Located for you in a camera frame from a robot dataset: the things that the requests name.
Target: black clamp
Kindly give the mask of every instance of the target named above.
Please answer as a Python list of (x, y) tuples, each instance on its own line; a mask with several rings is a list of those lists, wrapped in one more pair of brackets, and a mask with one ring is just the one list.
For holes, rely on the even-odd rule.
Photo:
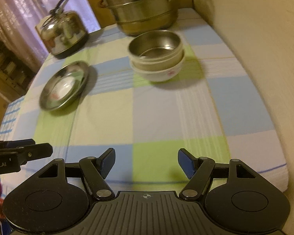
[[(78, 163), (54, 159), (6, 196), (3, 212), (12, 227), (26, 232), (65, 229), (81, 220), (93, 203), (115, 197), (104, 180), (114, 163), (113, 148)], [(69, 184), (67, 177), (81, 178), (86, 193)]]
[(36, 144), (32, 139), (0, 141), (0, 174), (19, 172), (28, 161), (50, 157), (49, 143)]
[[(216, 164), (207, 157), (195, 158), (181, 148), (178, 162), (190, 179), (179, 197), (199, 202), (222, 227), (241, 233), (283, 228), (290, 213), (289, 201), (278, 188), (241, 160)], [(227, 182), (210, 191), (215, 178), (227, 178)]]

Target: blue square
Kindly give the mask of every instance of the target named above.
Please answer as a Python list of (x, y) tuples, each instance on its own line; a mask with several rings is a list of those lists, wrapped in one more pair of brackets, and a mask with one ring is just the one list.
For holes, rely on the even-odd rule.
[(105, 75), (109, 73), (116, 73), (123, 70), (132, 70), (129, 65), (129, 57), (122, 57), (110, 61), (102, 62), (93, 67), (97, 70), (98, 75)]
[(125, 38), (126, 34), (120, 32), (120, 33), (115, 33), (115, 34), (111, 34), (111, 35), (107, 35), (103, 38), (100, 39), (100, 43), (107, 43), (107, 42), (112, 42), (118, 39), (122, 39)]
[(40, 110), (33, 110), (20, 115), (14, 129), (13, 140), (32, 139), (35, 134)]
[(188, 20), (185, 25), (179, 23), (181, 32), (190, 45), (212, 45), (223, 43), (222, 39), (203, 19)]
[(104, 29), (104, 32), (101, 35), (101, 37), (106, 37), (106, 36), (109, 36), (109, 35), (112, 35), (112, 34), (115, 34), (115, 33), (119, 33), (119, 32), (120, 32), (120, 29), (117, 26), (113, 27), (111, 29)]
[(108, 183), (132, 182), (133, 145), (69, 146), (65, 162), (76, 163), (88, 156), (99, 157), (110, 147), (115, 149), (116, 160), (106, 181)]
[(134, 72), (129, 57), (102, 62), (90, 67), (90, 75), (84, 93), (96, 95), (133, 87)]
[(273, 130), (274, 125), (248, 76), (208, 79), (226, 136)]
[(50, 78), (63, 67), (64, 60), (51, 64), (42, 69), (42, 71), (38, 74), (37, 78), (35, 78), (33, 87), (40, 86), (46, 84)]

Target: round pad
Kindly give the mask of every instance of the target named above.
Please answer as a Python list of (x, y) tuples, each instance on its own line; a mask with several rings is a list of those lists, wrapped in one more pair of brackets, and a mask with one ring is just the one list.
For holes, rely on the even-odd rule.
[(3, 212), (22, 233), (57, 233), (81, 220), (86, 193), (66, 181), (64, 160), (56, 159), (24, 181), (3, 202)]
[(34, 211), (48, 211), (56, 208), (62, 202), (60, 194), (53, 191), (38, 191), (30, 194), (25, 203)]
[(211, 190), (204, 202), (207, 214), (234, 232), (263, 233), (282, 228), (289, 215), (285, 196), (272, 185), (275, 190), (266, 184), (259, 188), (249, 179), (242, 180)]
[(257, 212), (267, 207), (268, 200), (261, 193), (243, 191), (238, 192), (232, 196), (232, 203), (240, 210), (247, 212)]

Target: purple curtain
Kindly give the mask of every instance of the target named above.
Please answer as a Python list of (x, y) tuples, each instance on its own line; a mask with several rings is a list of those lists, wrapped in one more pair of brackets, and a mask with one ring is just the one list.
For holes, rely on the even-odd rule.
[[(58, 1), (0, 0), (0, 39), (34, 72), (48, 55), (35, 26)], [(90, 33), (100, 29), (87, 0), (70, 0), (65, 10), (76, 11)]]

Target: kettle handle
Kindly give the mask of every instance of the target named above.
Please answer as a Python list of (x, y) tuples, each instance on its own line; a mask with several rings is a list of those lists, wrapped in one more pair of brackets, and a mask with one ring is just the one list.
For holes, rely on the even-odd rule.
[(69, 0), (60, 0), (56, 7), (49, 12), (50, 15), (55, 16), (56, 14), (61, 14), (68, 1)]
[(103, 3), (103, 0), (100, 0), (100, 1), (98, 2), (98, 7), (104, 9), (104, 8), (107, 7), (107, 5), (105, 5), (105, 4)]

